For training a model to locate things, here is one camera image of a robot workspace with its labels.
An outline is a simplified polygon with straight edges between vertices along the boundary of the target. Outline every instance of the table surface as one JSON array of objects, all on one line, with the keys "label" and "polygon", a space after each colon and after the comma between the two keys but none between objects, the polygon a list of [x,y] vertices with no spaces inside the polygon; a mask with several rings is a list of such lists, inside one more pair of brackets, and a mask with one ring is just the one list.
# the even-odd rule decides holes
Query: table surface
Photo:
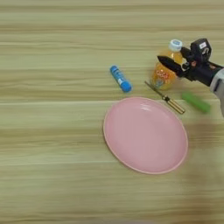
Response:
[{"label": "table surface", "polygon": [[[102,122],[127,96],[160,100],[144,85],[171,39],[206,37],[223,64],[222,0],[0,1],[0,222],[224,223],[224,119],[198,82],[167,92],[186,107],[186,161],[164,175],[118,162]],[[117,64],[133,83],[124,94]],[[180,100],[191,90],[209,115]]]}]

